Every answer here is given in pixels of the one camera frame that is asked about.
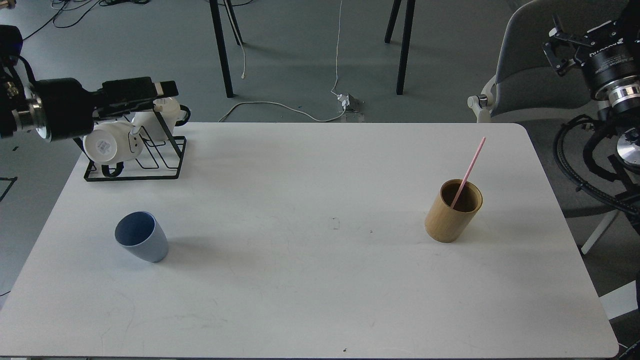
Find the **label on mug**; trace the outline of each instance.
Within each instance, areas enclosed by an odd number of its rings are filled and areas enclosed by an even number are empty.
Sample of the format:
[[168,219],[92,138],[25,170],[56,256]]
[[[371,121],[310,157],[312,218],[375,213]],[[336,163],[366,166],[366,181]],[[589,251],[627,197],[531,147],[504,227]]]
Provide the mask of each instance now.
[[111,153],[111,143],[105,140],[99,140],[95,144],[95,148],[102,154],[107,155]]

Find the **white cup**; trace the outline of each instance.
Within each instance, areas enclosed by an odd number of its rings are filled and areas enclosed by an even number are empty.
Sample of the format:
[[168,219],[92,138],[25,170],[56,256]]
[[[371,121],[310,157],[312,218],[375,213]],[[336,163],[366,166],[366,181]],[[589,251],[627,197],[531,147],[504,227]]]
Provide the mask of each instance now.
[[[175,123],[183,120],[180,114],[180,103],[173,97],[164,97],[162,99],[154,100],[154,110],[158,111],[164,122],[166,123],[169,132],[173,134],[173,128]],[[167,140],[167,136],[160,126],[156,114],[149,111],[139,111],[133,116],[133,124],[136,127],[143,127],[145,130],[140,131],[143,136],[149,136],[153,141]]]
[[98,165],[133,160],[144,147],[140,134],[132,133],[133,130],[133,124],[126,120],[97,124],[93,132],[84,137],[84,152]]

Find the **chair back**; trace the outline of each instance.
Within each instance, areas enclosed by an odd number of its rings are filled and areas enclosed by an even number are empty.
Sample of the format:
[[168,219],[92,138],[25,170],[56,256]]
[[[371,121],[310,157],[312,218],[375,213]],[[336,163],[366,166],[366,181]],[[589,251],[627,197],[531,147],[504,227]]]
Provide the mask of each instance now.
[[[626,4],[627,0],[534,0],[519,8],[502,41],[492,116],[527,108],[574,109],[587,104],[591,98],[580,69],[560,77],[542,51],[542,43],[554,27],[552,15],[560,16],[564,32],[583,35],[605,21],[616,20]],[[565,57],[572,55],[567,50]]]

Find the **pink straw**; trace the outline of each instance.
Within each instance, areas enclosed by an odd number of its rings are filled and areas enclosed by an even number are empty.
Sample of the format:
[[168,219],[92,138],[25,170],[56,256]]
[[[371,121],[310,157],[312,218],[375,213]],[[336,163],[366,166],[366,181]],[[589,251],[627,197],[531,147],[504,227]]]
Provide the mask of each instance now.
[[458,197],[460,197],[460,194],[462,193],[462,189],[465,187],[465,184],[467,183],[467,179],[469,178],[469,174],[471,173],[471,169],[474,167],[474,164],[476,163],[476,160],[478,159],[478,154],[480,154],[480,150],[482,149],[482,145],[484,145],[484,141],[486,140],[486,137],[483,136],[482,140],[480,140],[480,146],[478,146],[478,150],[476,150],[476,154],[474,155],[473,160],[471,160],[471,164],[469,165],[469,168],[467,169],[467,173],[465,174],[465,177],[462,178],[462,182],[460,183],[460,187],[458,188],[458,192],[456,193],[456,196],[453,198],[453,201],[451,202],[451,208],[453,209],[453,207],[456,205],[456,202],[458,201]]

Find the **bamboo cup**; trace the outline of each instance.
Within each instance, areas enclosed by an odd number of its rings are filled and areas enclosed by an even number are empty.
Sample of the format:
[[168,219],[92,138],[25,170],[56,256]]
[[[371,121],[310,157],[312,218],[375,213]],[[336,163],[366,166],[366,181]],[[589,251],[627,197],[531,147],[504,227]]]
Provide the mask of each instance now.
[[424,219],[427,233],[442,243],[450,243],[457,239],[482,206],[482,193],[467,181],[455,208],[450,207],[460,183],[461,179],[444,183]]

